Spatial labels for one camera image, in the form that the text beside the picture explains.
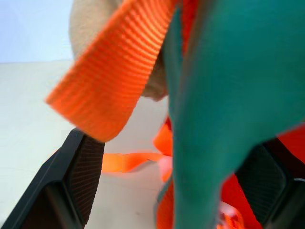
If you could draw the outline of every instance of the white table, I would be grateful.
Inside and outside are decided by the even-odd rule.
[[[0,225],[36,172],[63,143],[73,126],[44,98],[71,62],[0,64]],[[141,99],[107,153],[154,149],[151,141],[166,114],[167,101]],[[86,229],[150,229],[161,187],[156,164],[129,174],[102,175]]]

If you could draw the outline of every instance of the light blue background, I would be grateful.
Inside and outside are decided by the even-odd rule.
[[[71,60],[72,0],[0,0],[0,62]]]

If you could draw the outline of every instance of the green felt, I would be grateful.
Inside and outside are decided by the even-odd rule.
[[[305,1],[213,2],[183,63],[179,12],[164,44],[174,229],[212,229],[225,178],[305,117]]]

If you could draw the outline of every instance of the white surface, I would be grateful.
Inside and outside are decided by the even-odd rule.
[[[43,101],[70,63],[0,64],[0,225],[73,128]],[[165,100],[141,99],[105,152],[154,149],[152,138],[165,118],[166,105]],[[130,174],[102,175],[86,229],[154,228],[159,177],[156,164]]]
[[[0,62],[71,60],[72,0],[0,0]]]

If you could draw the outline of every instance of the beige fabric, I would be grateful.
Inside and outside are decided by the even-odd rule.
[[[69,31],[74,58],[82,54],[121,2],[122,0],[74,0]],[[165,69],[162,56],[159,55],[142,96],[158,101],[166,95]]]

